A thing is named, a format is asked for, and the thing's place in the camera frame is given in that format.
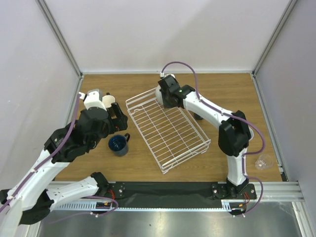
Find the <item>dark blue enamel mug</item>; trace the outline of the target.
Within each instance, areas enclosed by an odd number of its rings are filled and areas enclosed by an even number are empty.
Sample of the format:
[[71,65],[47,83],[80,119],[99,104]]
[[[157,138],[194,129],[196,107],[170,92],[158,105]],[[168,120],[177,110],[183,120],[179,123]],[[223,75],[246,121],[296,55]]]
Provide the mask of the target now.
[[122,157],[128,153],[129,139],[129,133],[126,133],[125,135],[114,135],[109,139],[108,146],[115,156]]

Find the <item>white speckled mug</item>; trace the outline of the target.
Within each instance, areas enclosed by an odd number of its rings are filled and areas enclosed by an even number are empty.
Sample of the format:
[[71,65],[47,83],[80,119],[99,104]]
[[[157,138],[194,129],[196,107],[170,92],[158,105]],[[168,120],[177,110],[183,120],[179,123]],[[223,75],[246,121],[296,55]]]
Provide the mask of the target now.
[[156,100],[160,105],[163,105],[162,93],[160,91],[161,87],[158,85],[155,89]]

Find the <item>black mug white interior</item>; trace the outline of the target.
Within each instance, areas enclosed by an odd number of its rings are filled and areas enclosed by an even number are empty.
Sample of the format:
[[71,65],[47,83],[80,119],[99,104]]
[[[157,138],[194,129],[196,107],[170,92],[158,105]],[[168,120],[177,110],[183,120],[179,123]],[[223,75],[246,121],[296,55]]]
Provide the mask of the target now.
[[107,112],[111,117],[115,116],[114,109],[112,108],[112,103],[115,103],[116,99],[109,92],[106,93],[105,96],[102,97],[102,103],[104,104]]

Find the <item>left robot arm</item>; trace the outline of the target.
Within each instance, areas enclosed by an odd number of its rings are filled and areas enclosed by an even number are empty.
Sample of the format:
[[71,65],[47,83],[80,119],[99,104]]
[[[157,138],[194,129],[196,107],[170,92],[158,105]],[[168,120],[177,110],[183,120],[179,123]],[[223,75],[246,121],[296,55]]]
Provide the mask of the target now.
[[101,172],[61,190],[50,190],[47,186],[77,157],[95,149],[103,138],[127,128],[127,116],[116,102],[109,109],[93,106],[82,110],[79,119],[52,133],[38,160],[18,185],[1,190],[2,206],[13,208],[21,203],[17,224],[32,225],[64,203],[87,196],[105,197],[109,182]]

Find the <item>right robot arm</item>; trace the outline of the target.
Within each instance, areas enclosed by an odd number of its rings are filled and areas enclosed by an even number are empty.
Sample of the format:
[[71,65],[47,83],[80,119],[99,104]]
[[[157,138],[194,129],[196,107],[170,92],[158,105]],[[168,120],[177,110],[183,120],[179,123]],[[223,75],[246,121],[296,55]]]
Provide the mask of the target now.
[[160,74],[156,97],[166,109],[182,108],[209,122],[218,130],[218,146],[227,156],[227,192],[232,198],[245,193],[249,178],[245,174],[245,158],[249,140],[253,138],[241,111],[232,112],[204,98],[196,88],[180,86],[175,75]]

